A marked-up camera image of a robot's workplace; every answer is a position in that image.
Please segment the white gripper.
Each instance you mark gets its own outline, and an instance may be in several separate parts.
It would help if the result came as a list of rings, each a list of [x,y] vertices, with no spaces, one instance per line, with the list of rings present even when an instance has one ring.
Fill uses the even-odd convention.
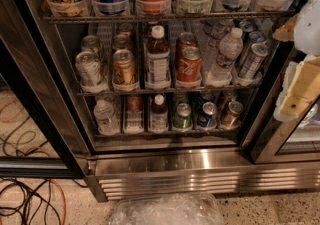
[[[320,95],[320,0],[308,0],[298,15],[275,30],[272,38],[293,41],[308,54],[299,63],[290,61],[285,71],[273,117],[280,122],[298,118]]]

